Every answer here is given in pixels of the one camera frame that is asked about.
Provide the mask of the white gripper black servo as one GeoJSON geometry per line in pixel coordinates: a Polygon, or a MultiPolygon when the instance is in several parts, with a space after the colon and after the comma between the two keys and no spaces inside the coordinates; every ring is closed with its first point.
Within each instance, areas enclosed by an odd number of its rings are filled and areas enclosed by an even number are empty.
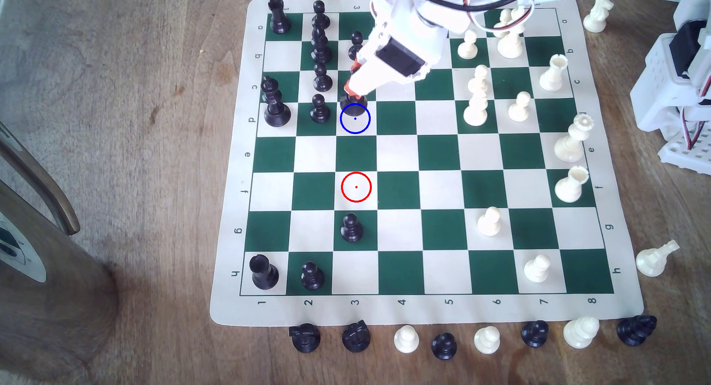
{"type": "Polygon", "coordinates": [[[343,89],[366,96],[390,82],[423,79],[441,59],[446,29],[423,19],[415,9],[376,9],[375,27],[349,69],[343,89]]]}

